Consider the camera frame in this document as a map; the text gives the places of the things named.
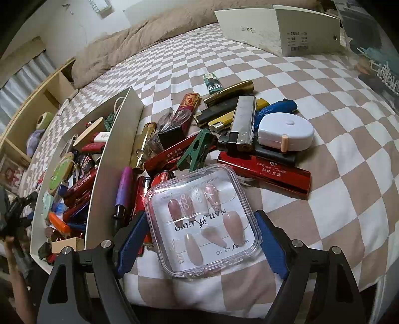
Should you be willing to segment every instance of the checkered bedsheet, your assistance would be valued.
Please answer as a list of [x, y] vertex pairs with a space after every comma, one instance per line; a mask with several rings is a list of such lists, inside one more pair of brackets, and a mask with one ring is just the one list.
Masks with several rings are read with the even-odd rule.
[[[274, 193], [253, 182], [245, 188], [252, 209], [263, 209], [291, 239], [309, 247], [342, 248], [360, 289], [399, 256], [399, 117], [337, 55], [276, 57], [227, 40], [218, 24], [166, 40], [125, 60], [81, 89], [41, 141], [22, 187], [35, 187], [61, 136], [89, 111], [128, 86], [142, 99], [138, 133], [158, 121], [184, 94], [207, 94], [202, 75], [215, 72], [224, 86], [252, 79], [256, 97], [294, 99], [316, 130], [299, 167], [312, 173], [308, 200]], [[218, 152], [211, 153], [215, 158]], [[197, 308], [241, 317], [265, 316], [281, 285], [265, 256], [202, 279], [172, 279], [146, 251], [124, 277], [135, 304]], [[309, 305], [314, 280], [303, 300]]]

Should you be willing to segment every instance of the nail box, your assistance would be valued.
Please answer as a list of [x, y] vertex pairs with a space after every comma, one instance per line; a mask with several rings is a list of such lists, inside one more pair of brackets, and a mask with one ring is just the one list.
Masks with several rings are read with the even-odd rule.
[[261, 234], [234, 171], [214, 164], [151, 188], [145, 199], [164, 270], [195, 277], [252, 255]]

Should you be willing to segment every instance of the green clip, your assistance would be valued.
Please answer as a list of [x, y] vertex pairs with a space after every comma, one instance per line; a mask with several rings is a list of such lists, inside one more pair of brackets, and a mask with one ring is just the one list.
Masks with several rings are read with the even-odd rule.
[[209, 129], [202, 129], [184, 152], [179, 162], [177, 162], [179, 170], [190, 167], [189, 172], [191, 172], [202, 168], [205, 164], [206, 156], [209, 153], [209, 148], [212, 146], [214, 140], [215, 136]]

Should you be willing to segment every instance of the fake nail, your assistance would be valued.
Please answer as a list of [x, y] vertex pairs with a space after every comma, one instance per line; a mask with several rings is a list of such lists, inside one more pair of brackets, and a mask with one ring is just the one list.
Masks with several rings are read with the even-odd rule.
[[205, 195], [201, 189], [194, 188], [191, 191], [191, 199], [193, 201], [194, 210], [196, 213], [203, 215], [208, 214], [208, 203], [206, 202]]
[[223, 223], [234, 244], [244, 245], [244, 228], [240, 215], [235, 211], [229, 211], [223, 215]]
[[219, 190], [217, 190], [213, 184], [207, 184], [205, 186], [205, 195], [214, 211], [221, 210]]
[[197, 266], [202, 265], [202, 253], [194, 236], [192, 234], [186, 234], [184, 236], [184, 241], [186, 243], [186, 251], [190, 261]]
[[215, 243], [221, 247], [227, 247], [227, 243], [222, 239], [222, 237], [217, 232], [217, 229], [213, 226], [208, 226], [201, 231], [201, 235], [208, 241]]
[[177, 227], [181, 227], [183, 225], [182, 218], [182, 211], [180, 209], [180, 205], [176, 199], [171, 199], [168, 202], [168, 209], [170, 216], [173, 219], [173, 222]]
[[182, 207], [184, 216], [190, 217], [196, 213], [194, 210], [193, 201], [191, 200], [189, 195], [182, 194], [180, 196], [180, 205]]

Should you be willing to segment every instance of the green package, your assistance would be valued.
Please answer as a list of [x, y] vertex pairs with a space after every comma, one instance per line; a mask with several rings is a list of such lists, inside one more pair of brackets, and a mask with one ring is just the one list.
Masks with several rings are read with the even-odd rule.
[[219, 79], [216, 77], [214, 73], [205, 73], [202, 78], [205, 81], [206, 87], [208, 88], [208, 92], [211, 95], [212, 93], [223, 90], [223, 86], [221, 85]]

